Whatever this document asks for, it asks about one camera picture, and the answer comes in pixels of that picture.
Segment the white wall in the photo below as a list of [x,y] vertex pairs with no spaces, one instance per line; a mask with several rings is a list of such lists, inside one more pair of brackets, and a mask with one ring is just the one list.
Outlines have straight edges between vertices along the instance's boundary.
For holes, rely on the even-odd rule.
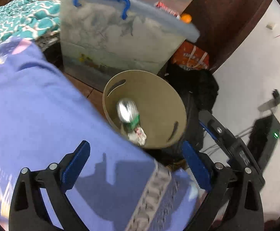
[[[277,24],[269,30],[269,22]],[[272,98],[273,89],[280,92],[280,5],[273,0],[263,18],[238,49],[215,72],[220,90],[213,115],[233,134],[252,125],[260,117],[257,107]],[[205,146],[211,145],[205,140]],[[225,160],[220,152],[212,160]],[[280,144],[263,174],[264,218],[280,215]]]

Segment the orange bag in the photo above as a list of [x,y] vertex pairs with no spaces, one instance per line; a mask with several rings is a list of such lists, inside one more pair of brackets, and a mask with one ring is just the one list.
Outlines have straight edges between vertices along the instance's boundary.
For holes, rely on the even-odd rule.
[[184,41],[172,55],[170,62],[185,70],[209,68],[209,55],[188,41]]

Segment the brown wooden door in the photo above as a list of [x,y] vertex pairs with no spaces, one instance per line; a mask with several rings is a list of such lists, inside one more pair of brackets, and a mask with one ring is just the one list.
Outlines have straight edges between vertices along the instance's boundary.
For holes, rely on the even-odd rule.
[[193,0],[185,9],[200,31],[196,45],[215,71],[243,42],[272,0]]

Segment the trash bin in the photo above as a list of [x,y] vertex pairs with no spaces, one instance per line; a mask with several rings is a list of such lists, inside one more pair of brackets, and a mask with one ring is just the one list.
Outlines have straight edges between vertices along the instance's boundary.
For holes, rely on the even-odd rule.
[[157,74],[181,43],[199,31],[140,0],[61,0],[65,71],[103,91],[116,74]]
[[186,111],[178,93],[157,75],[129,70],[115,75],[102,96],[104,112],[110,125],[121,133],[116,104],[122,98],[136,103],[140,125],[147,135],[142,148],[164,148],[176,143],[186,127]]

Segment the trash bin handle hole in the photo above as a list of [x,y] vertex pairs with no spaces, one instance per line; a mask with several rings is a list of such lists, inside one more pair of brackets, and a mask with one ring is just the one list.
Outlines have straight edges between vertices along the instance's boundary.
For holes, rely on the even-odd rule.
[[115,90],[115,89],[116,89],[117,87],[119,87],[119,86],[122,86],[125,82],[126,82],[126,80],[123,79],[123,80],[120,80],[120,81],[116,82],[115,84],[113,84],[113,85],[110,87],[110,89],[109,89],[109,91],[108,91],[108,93],[107,93],[107,97],[110,95],[110,93],[111,93],[113,90]]
[[178,130],[178,126],[179,126],[179,122],[176,121],[174,123],[174,126],[173,126],[173,131],[172,131],[172,134],[170,135],[169,139],[168,139],[168,142],[173,138],[173,136],[175,135],[176,131]]

